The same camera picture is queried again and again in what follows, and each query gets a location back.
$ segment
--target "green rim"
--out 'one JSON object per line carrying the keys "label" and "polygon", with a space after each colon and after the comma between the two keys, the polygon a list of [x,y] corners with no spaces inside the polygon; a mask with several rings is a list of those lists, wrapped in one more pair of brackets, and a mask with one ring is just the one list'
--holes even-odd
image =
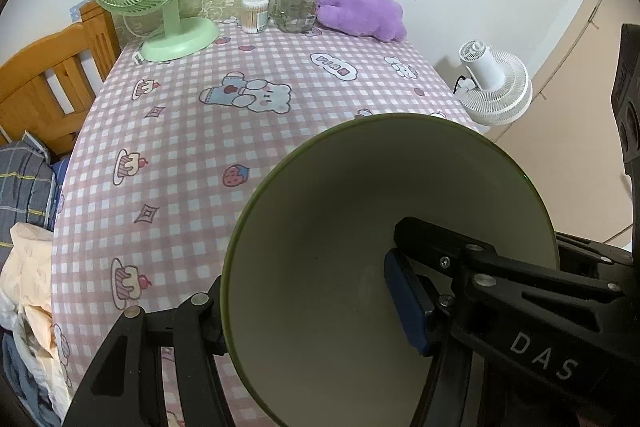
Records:
{"label": "green rim", "polygon": [[258,198],[260,197],[260,195],[264,192],[265,188],[268,187],[268,185],[271,183],[271,181],[280,173],[280,171],[282,171],[286,166],[288,166],[295,158],[297,158],[302,153],[306,152],[306,150],[308,150],[309,148],[313,147],[316,143],[318,143],[321,140],[324,140],[326,138],[329,138],[330,136],[333,136],[334,134],[336,134],[338,132],[344,131],[344,130],[346,130],[348,128],[351,128],[353,126],[356,126],[356,125],[366,125],[368,123],[371,123],[372,121],[378,121],[378,120],[383,120],[383,119],[387,119],[387,120],[391,120],[391,119],[393,119],[393,120],[409,120],[409,119],[412,119],[412,120],[425,120],[425,119],[430,119],[429,121],[432,121],[436,125],[441,124],[441,125],[455,126],[460,131],[467,133],[469,136],[471,136],[471,137],[473,137],[473,138],[475,138],[477,140],[480,140],[482,143],[492,147],[492,149],[494,149],[496,152],[500,153],[504,158],[507,159],[508,162],[511,163],[511,165],[513,165],[513,167],[517,171],[520,172],[522,177],[529,184],[529,187],[531,188],[533,194],[535,194],[535,197],[538,199],[538,202],[540,203],[540,207],[542,208],[542,211],[544,212],[544,214],[546,216],[546,222],[549,225],[549,230],[550,230],[551,236],[554,238],[553,244],[554,244],[555,250],[556,250],[556,267],[558,267],[558,264],[559,264],[558,244],[556,243],[556,240],[555,240],[556,233],[554,231],[553,225],[551,224],[551,218],[549,217],[549,214],[546,211],[546,206],[543,203],[542,198],[540,197],[540,194],[538,194],[538,191],[534,187],[533,183],[531,183],[531,180],[529,179],[529,177],[523,172],[523,170],[520,168],[520,166],[516,162],[514,162],[514,160],[505,151],[500,149],[491,140],[485,138],[482,134],[480,134],[480,133],[478,133],[478,132],[476,132],[476,131],[474,131],[472,129],[469,129],[469,127],[466,127],[464,125],[460,125],[459,123],[452,122],[450,120],[446,120],[444,118],[435,118],[433,116],[427,116],[427,115],[424,115],[424,114],[418,114],[418,113],[386,113],[386,114],[377,114],[377,115],[374,115],[374,116],[368,116],[367,118],[358,118],[357,120],[350,120],[350,121],[338,124],[335,127],[331,127],[330,129],[327,129],[326,131],[323,131],[322,133],[317,134],[313,138],[310,138],[309,140],[304,142],[302,145],[297,147],[297,149],[295,149],[294,151],[292,151],[288,155],[286,155],[282,159],[282,161],[280,163],[278,163],[269,174],[267,174],[266,178],[263,179],[260,182],[258,187],[255,189],[255,192],[251,195],[251,197],[249,198],[249,201],[244,206],[244,209],[242,210],[242,214],[240,215],[240,217],[238,219],[238,222],[236,222],[236,226],[234,228],[234,231],[231,234],[231,238],[229,240],[229,245],[226,248],[225,262],[224,262],[223,267],[222,267],[222,281],[221,281],[221,284],[220,284],[220,312],[222,314],[222,331],[223,331],[223,333],[225,335],[226,349],[229,352],[229,356],[231,357],[231,361],[233,362],[234,367],[236,368],[236,371],[238,372],[238,377],[240,377],[240,380],[242,381],[242,383],[246,387],[247,391],[249,391],[249,393],[251,394],[251,396],[255,400],[255,402],[261,407],[261,409],[265,413],[267,413],[267,415],[274,422],[276,422],[281,427],[289,427],[289,426],[287,426],[286,423],[284,423],[280,418],[278,418],[275,415],[275,413],[271,409],[269,409],[267,404],[265,404],[265,402],[258,395],[257,391],[251,385],[251,382],[249,381],[249,378],[247,377],[246,373],[244,372],[244,368],[242,368],[242,364],[241,364],[241,362],[240,362],[240,360],[238,358],[238,353],[236,351],[236,346],[234,344],[233,336],[231,336],[231,325],[230,325],[230,322],[229,322],[229,313],[228,313],[228,305],[227,305],[227,303],[228,303],[229,278],[230,278],[230,274],[231,274],[231,266],[233,264],[234,254],[236,252],[236,245],[238,243],[240,234],[242,233],[242,229],[244,228],[244,224],[246,223],[246,220],[248,219],[248,216],[251,213],[252,208],[255,206],[255,203],[258,200]]}

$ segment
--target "wooden headboard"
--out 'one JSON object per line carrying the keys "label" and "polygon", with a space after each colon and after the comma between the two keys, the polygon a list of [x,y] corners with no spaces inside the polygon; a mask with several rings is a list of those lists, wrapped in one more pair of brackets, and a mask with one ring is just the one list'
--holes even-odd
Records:
{"label": "wooden headboard", "polygon": [[[80,15],[82,22],[30,44],[0,67],[0,125],[11,140],[28,130],[57,154],[73,149],[95,98],[78,54],[91,51],[102,81],[120,55],[110,13],[90,1]],[[47,83],[44,72],[50,69],[73,106],[70,114]]]}

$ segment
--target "glass jar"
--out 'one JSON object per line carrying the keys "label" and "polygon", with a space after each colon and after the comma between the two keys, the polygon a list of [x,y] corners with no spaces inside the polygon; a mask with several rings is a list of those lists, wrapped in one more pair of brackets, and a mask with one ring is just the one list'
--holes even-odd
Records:
{"label": "glass jar", "polygon": [[269,0],[269,16],[287,33],[303,33],[316,22],[318,0]]}

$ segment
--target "blue gripper pad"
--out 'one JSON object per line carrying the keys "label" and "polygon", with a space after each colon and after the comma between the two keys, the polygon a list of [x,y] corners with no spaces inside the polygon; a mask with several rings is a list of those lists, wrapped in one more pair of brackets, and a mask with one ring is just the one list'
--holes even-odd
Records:
{"label": "blue gripper pad", "polygon": [[433,303],[408,261],[401,253],[390,250],[385,255],[386,287],[396,305],[396,312],[409,344],[426,356],[430,343],[426,330],[433,313]]}

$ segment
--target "cotton swab container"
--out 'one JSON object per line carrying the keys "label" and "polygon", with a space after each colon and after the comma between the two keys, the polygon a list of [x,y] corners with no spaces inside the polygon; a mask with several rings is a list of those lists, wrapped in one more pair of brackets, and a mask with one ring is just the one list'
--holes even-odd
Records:
{"label": "cotton swab container", "polygon": [[269,0],[242,0],[242,31],[258,33],[266,29],[269,17]]}

